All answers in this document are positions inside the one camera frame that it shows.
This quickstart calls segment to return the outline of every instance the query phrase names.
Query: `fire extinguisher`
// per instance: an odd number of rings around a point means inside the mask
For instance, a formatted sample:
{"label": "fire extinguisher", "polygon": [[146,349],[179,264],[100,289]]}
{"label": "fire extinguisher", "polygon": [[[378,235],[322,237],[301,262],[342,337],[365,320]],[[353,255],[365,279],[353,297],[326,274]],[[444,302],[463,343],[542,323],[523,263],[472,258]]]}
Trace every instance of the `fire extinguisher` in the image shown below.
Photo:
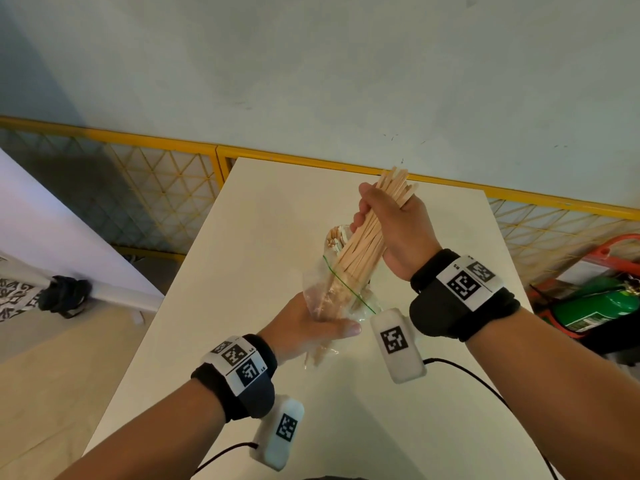
{"label": "fire extinguisher", "polygon": [[552,301],[538,316],[580,339],[589,330],[640,308],[640,281],[597,276],[566,298]]}

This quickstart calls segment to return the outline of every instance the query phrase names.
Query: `plastic bag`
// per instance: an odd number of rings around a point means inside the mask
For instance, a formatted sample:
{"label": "plastic bag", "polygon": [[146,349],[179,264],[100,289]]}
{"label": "plastic bag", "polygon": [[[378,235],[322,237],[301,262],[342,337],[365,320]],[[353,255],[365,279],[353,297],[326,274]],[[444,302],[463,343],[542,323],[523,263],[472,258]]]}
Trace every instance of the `plastic bag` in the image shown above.
{"label": "plastic bag", "polygon": [[[351,237],[348,225],[332,228],[324,242],[324,252],[313,268],[302,277],[303,294],[314,320],[347,318],[363,322],[380,312],[368,283],[357,283],[336,264],[338,254]],[[305,367],[319,365],[327,353],[338,353],[331,342],[308,353]]]}

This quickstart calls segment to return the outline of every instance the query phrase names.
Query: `tabletop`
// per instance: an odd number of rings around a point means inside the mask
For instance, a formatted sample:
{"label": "tabletop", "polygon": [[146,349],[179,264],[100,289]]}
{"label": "tabletop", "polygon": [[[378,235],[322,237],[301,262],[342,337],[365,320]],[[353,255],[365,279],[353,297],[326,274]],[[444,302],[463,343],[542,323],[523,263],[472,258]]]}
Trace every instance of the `tabletop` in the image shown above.
{"label": "tabletop", "polygon": [[[176,276],[87,451],[188,380],[204,353],[230,335],[259,331],[297,292],[322,256],[327,231],[349,223],[358,185],[377,177],[239,159]],[[483,192],[420,184],[444,247],[471,254],[528,303]],[[383,308],[408,314],[415,294],[380,263],[371,286]],[[423,357],[458,362],[486,375],[456,340],[420,337]],[[425,377],[393,384],[371,327],[341,341],[317,369],[303,358],[280,367],[279,394],[305,405],[291,457],[277,474],[230,452],[197,478],[370,480],[540,479],[548,471],[518,421],[466,374],[432,364]],[[258,420],[229,423],[208,457],[251,441]]]}

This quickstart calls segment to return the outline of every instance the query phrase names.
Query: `forearm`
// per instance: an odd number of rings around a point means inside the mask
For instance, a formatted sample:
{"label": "forearm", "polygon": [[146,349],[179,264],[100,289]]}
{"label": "forearm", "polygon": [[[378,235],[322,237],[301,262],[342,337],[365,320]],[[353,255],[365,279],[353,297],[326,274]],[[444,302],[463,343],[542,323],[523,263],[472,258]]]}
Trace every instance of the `forearm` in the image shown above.
{"label": "forearm", "polygon": [[640,477],[640,385],[614,364],[524,309],[467,346],[563,476]]}
{"label": "forearm", "polygon": [[192,379],[117,430],[57,480],[188,479],[224,425],[218,398]]}

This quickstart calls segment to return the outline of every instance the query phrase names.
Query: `white wall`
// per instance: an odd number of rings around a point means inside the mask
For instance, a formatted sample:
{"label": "white wall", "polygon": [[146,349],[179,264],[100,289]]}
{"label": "white wall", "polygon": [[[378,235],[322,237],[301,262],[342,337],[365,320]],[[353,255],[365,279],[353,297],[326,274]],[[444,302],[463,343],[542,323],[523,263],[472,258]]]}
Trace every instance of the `white wall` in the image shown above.
{"label": "white wall", "polygon": [[10,273],[8,277],[37,286],[44,287],[46,277],[61,274],[90,280],[96,298],[134,308],[153,310],[149,303],[155,303],[157,310],[163,298],[116,250],[2,150],[0,255],[27,265],[24,269],[20,266],[20,276]]}
{"label": "white wall", "polygon": [[639,206],[640,0],[0,0],[0,113]]}

